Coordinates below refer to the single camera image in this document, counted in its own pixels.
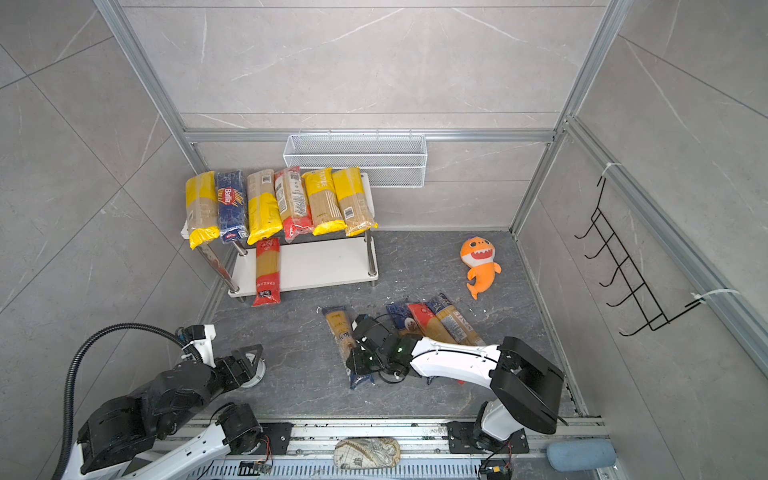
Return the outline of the red spaghetti bag with label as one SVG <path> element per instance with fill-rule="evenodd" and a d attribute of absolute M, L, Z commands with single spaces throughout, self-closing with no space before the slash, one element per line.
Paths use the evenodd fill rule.
<path fill-rule="evenodd" d="M 300 169 L 289 167 L 277 172 L 274 187 L 286 242 L 311 233 L 313 222 Z"/>

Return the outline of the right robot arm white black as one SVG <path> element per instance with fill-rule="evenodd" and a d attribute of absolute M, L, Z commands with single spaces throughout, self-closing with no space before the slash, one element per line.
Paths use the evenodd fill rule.
<path fill-rule="evenodd" d="M 444 343 L 401 336 L 379 320 L 360 315 L 352 322 L 351 338 L 346 364 L 353 374 L 381 373 L 395 382 L 414 373 L 475 384 L 494 394 L 474 422 L 447 424 L 453 453 L 526 453 L 528 430 L 556 433 L 564 374 L 517 337 L 487 346 Z"/>

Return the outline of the tan yellow pasta bag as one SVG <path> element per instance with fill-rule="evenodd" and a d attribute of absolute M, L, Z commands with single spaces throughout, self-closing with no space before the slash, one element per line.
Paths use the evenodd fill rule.
<path fill-rule="evenodd" d="M 266 169 L 247 177 L 249 245 L 272 237 L 283 228 L 275 196 L 274 175 L 272 169 Z"/>

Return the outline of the yellow spaghetti bag with barcode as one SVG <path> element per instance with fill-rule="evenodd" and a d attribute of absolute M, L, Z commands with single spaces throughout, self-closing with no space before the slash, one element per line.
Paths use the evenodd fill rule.
<path fill-rule="evenodd" d="M 332 173 L 338 204 L 346 224 L 345 234 L 354 237 L 377 228 L 374 214 L 369 208 L 359 167 L 350 167 Z"/>

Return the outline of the orange shark plush toy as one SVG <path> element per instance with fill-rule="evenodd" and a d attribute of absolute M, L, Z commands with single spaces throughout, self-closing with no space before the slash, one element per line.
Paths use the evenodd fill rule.
<path fill-rule="evenodd" d="M 501 266 L 495 262 L 495 247 L 487 239 L 473 237 L 462 245 L 460 257 L 469 267 L 467 289 L 477 300 L 493 285 L 496 275 L 502 272 Z"/>

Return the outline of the blue Barilla spaghetti box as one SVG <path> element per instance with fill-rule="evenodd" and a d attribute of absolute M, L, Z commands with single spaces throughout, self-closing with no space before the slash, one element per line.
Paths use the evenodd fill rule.
<path fill-rule="evenodd" d="M 242 172 L 216 172 L 215 186 L 221 241 L 234 243 L 245 240 L 248 228 L 246 188 Z"/>

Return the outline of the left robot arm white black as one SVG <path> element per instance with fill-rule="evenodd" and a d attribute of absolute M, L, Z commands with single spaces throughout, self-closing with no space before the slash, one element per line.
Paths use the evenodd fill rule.
<path fill-rule="evenodd" d="M 122 466 L 158 440 L 174 435 L 217 397 L 260 381 L 265 370 L 260 344 L 216 357 L 212 365 L 183 361 L 131 393 L 95 410 L 71 442 L 56 479 L 75 479 Z"/>

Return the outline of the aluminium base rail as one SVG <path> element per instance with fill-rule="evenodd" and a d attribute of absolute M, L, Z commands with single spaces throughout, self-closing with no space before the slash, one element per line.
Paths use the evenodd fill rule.
<path fill-rule="evenodd" d="M 263 423 L 261 439 L 248 453 L 214 453 L 206 423 L 195 420 L 132 461 L 124 479 L 505 479 L 522 460 L 543 459 L 547 446 L 579 439 L 609 440 L 603 422 L 571 418 L 548 436 L 528 430 L 526 453 L 453 453 L 441 419 L 304 419 Z M 333 462 L 336 444 L 346 438 L 389 437 L 401 448 L 394 468 L 343 470 Z"/>

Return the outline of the blue grey foam roll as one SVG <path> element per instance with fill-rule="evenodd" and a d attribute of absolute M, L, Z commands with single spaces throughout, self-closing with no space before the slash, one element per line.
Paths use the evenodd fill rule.
<path fill-rule="evenodd" d="M 579 439 L 548 445 L 546 457 L 556 471 L 576 472 L 613 467 L 617 453 L 609 440 Z"/>

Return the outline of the long yellow spaghetti bag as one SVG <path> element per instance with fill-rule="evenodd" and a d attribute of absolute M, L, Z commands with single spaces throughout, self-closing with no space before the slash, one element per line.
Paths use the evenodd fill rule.
<path fill-rule="evenodd" d="M 208 171 L 185 183 L 186 224 L 192 250 L 220 237 L 215 173 Z"/>

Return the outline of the dark blue pasta bag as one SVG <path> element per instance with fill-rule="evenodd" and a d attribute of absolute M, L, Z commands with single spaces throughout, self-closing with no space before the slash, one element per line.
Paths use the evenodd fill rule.
<path fill-rule="evenodd" d="M 322 309 L 322 313 L 338 347 L 349 380 L 349 388 L 355 390 L 362 384 L 372 382 L 371 368 L 363 359 L 363 352 L 352 336 L 347 308 L 326 307 Z"/>

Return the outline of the red yellow spaghetti bag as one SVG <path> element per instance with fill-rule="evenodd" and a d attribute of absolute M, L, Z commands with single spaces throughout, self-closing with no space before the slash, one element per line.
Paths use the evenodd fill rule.
<path fill-rule="evenodd" d="M 276 238 L 256 243 L 254 307 L 280 303 L 280 243 Z"/>

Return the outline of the yellow wholewheat spaghetti bag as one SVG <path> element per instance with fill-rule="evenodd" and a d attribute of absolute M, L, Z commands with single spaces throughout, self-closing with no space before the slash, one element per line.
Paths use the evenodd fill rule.
<path fill-rule="evenodd" d="M 330 168 L 313 170 L 302 175 L 313 223 L 313 235 L 320 236 L 346 228 L 336 197 Z"/>

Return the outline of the clear blue spaghetti bag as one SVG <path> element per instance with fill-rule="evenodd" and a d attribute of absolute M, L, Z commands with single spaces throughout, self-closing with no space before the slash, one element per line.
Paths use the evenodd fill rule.
<path fill-rule="evenodd" d="M 478 332 L 444 293 L 427 300 L 426 305 L 455 342 L 468 346 L 486 346 Z"/>

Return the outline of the blue yellow Ankara pasta bag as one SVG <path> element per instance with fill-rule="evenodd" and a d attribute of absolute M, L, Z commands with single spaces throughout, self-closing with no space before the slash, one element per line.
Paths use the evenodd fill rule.
<path fill-rule="evenodd" d="M 400 336 L 417 335 L 422 336 L 423 332 L 414 319 L 407 301 L 398 301 L 386 306 L 387 314 L 394 323 Z"/>

